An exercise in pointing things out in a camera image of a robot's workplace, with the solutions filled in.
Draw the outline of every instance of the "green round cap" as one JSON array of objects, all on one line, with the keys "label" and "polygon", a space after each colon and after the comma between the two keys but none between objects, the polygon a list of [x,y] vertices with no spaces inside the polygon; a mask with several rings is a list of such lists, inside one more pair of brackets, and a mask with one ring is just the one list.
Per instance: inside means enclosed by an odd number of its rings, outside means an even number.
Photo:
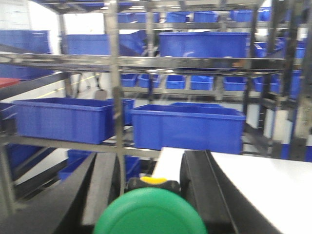
[{"label": "green round cap", "polygon": [[112,202],[94,234],[207,234],[194,208],[164,189],[132,190]]}]

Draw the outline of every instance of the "plastic crate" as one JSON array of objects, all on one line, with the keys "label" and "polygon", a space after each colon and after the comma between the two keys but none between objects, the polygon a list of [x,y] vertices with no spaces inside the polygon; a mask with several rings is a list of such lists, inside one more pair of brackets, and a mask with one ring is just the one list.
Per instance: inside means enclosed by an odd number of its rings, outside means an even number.
[{"label": "plastic crate", "polygon": [[126,156],[126,180],[129,181],[130,178],[139,178],[141,172],[141,163],[139,157]]},{"label": "plastic crate", "polygon": [[185,23],[187,22],[187,15],[189,12],[167,12],[166,22],[167,23]]},{"label": "plastic crate", "polygon": [[67,151],[67,165],[72,164],[78,159],[84,158],[86,159],[93,151],[85,151],[85,150],[75,150],[71,149]]},{"label": "plastic crate", "polygon": [[118,22],[119,23],[131,23],[137,20],[135,13],[118,13]]},{"label": "plastic crate", "polygon": [[[160,13],[154,12],[154,23],[159,23],[160,21]],[[136,18],[138,23],[146,23],[146,12],[137,12]]]},{"label": "plastic crate", "polygon": [[48,37],[43,30],[0,30],[0,44],[43,54],[51,53]]},{"label": "plastic crate", "polygon": [[[110,55],[109,36],[67,35],[68,53],[77,55]],[[123,56],[141,55],[143,42],[136,33],[119,35],[119,52]]]},{"label": "plastic crate", "polygon": [[20,82],[20,79],[0,78],[0,88],[18,84],[19,82]]},{"label": "plastic crate", "polygon": [[6,151],[11,170],[21,165],[25,160],[30,158],[33,154],[37,153],[41,149],[42,147],[33,145],[6,145]]},{"label": "plastic crate", "polygon": [[82,157],[75,162],[69,164],[67,167],[63,168],[58,172],[58,176],[61,181],[65,181],[73,172],[76,170],[85,160],[85,157]]},{"label": "plastic crate", "polygon": [[296,70],[292,72],[292,82],[290,90],[290,98],[297,99],[300,93],[301,83],[300,83],[301,71]]},{"label": "plastic crate", "polygon": [[121,75],[121,84],[123,87],[135,87],[138,74],[123,74]]},{"label": "plastic crate", "polygon": [[253,11],[251,10],[239,10],[233,11],[230,14],[231,19],[236,22],[250,22],[253,19]]},{"label": "plastic crate", "polygon": [[105,101],[55,97],[14,104],[22,136],[100,144],[114,135],[113,106]]},{"label": "plastic crate", "polygon": [[271,11],[269,9],[260,9],[258,12],[258,18],[260,21],[270,21]]},{"label": "plastic crate", "polygon": [[53,71],[46,69],[0,64],[0,76],[4,78],[14,77],[20,80],[30,80],[52,73]]},{"label": "plastic crate", "polygon": [[[114,99],[107,99],[111,105],[114,104]],[[123,113],[124,113],[124,124],[130,125],[132,124],[131,110],[134,107],[135,101],[133,99],[123,99]]]},{"label": "plastic crate", "polygon": [[217,11],[196,11],[194,12],[194,22],[217,22]]},{"label": "plastic crate", "polygon": [[175,102],[170,104],[171,106],[183,106],[183,107],[207,107],[207,108],[224,108],[219,104],[214,103],[199,103],[199,102]]},{"label": "plastic crate", "polygon": [[[254,90],[257,92],[262,92],[263,88],[263,77],[257,77],[253,79]],[[271,83],[270,83],[270,92],[279,93],[279,80],[278,74],[272,75]]]},{"label": "plastic crate", "polygon": [[132,110],[138,148],[239,154],[245,116],[236,109],[145,105]]},{"label": "plastic crate", "polygon": [[225,77],[223,80],[224,90],[244,91],[246,85],[245,77]]},{"label": "plastic crate", "polygon": [[297,48],[296,49],[296,59],[303,59],[305,53],[305,48]]},{"label": "plastic crate", "polygon": [[[141,88],[148,88],[149,87],[149,75],[148,74],[142,74],[138,76],[138,84]],[[154,88],[158,88],[160,84],[160,76],[159,75],[153,75],[153,86]]]},{"label": "plastic crate", "polygon": [[[30,52],[51,53],[48,31],[0,30],[0,44],[14,46]],[[52,71],[32,67],[0,64],[0,77],[29,80],[52,74]]]},{"label": "plastic crate", "polygon": [[167,89],[184,89],[185,77],[182,75],[169,75],[166,84]]},{"label": "plastic crate", "polygon": [[191,89],[194,90],[212,90],[214,77],[191,76]]},{"label": "plastic crate", "polygon": [[245,58],[248,33],[160,33],[160,56]]}]

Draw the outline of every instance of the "white surface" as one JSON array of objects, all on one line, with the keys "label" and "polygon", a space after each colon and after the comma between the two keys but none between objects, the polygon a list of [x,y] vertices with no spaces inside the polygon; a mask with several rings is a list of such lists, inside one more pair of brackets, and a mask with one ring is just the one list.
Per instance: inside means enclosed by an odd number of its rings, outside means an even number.
[{"label": "white surface", "polygon": [[[183,152],[163,148],[153,177],[179,178]],[[312,163],[212,154],[232,183],[282,233],[312,233]]]}]

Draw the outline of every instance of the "white panel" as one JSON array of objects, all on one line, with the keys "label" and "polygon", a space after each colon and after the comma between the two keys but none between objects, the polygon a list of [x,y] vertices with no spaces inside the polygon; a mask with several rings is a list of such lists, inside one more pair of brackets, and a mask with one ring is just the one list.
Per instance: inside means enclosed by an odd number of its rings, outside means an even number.
[{"label": "white panel", "polygon": [[0,29],[30,29],[27,0],[0,0]]}]

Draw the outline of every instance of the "metal pole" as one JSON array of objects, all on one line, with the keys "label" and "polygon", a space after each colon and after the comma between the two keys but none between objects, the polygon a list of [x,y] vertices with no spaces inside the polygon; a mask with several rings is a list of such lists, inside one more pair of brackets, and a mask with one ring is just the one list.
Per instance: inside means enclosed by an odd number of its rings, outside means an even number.
[{"label": "metal pole", "polygon": [[[304,9],[304,1],[297,2],[297,8]],[[301,11],[296,10],[292,14],[292,20],[301,19]],[[300,79],[301,92],[297,101],[289,108],[289,120],[292,122],[292,133],[290,140],[290,159],[303,160],[311,155],[311,132],[312,132],[312,13],[308,17],[308,37],[305,55],[302,62],[302,79]]]},{"label": "metal pole", "polygon": [[108,13],[106,14],[107,20],[107,31],[109,34],[110,48],[111,48],[111,79],[113,87],[114,97],[114,119],[115,119],[115,130],[117,136],[117,157],[120,163],[120,194],[124,193],[126,184],[126,167],[125,158],[123,154],[123,109],[122,109],[122,98],[123,91],[120,82],[120,72],[118,65],[119,56],[119,28],[117,19],[118,0],[110,0]]},{"label": "metal pole", "polygon": [[[154,23],[154,14],[152,12],[152,2],[148,1],[145,5],[146,8],[146,34],[147,34],[147,50],[148,56],[154,57],[154,30],[153,30],[153,23]],[[153,75],[149,75],[149,90],[148,90],[148,100],[149,103],[152,104],[154,100],[153,95]]]},{"label": "metal pole", "polygon": [[0,222],[15,212],[15,194],[5,145],[0,145]]},{"label": "metal pole", "polygon": [[[68,54],[68,43],[67,43],[67,36],[66,36],[66,27],[65,27],[65,18],[64,14],[58,15],[58,26],[59,26],[59,36],[60,36],[60,52],[63,55]],[[67,76],[67,79],[64,80],[65,83],[65,94],[66,97],[71,98],[74,95],[73,87],[72,87],[72,80],[70,73],[64,73]]]},{"label": "metal pole", "polygon": [[275,48],[275,38],[276,38],[276,29],[278,26],[279,19],[279,10],[278,10],[279,0],[272,0],[272,10],[271,10],[271,20],[269,23],[269,38],[268,38],[268,47],[267,53],[271,53]]},{"label": "metal pole", "polygon": [[253,21],[250,31],[250,47],[249,47],[249,57],[254,58],[254,43],[255,43],[255,34],[257,32],[257,20],[258,20],[258,5],[254,5],[253,8]]}]

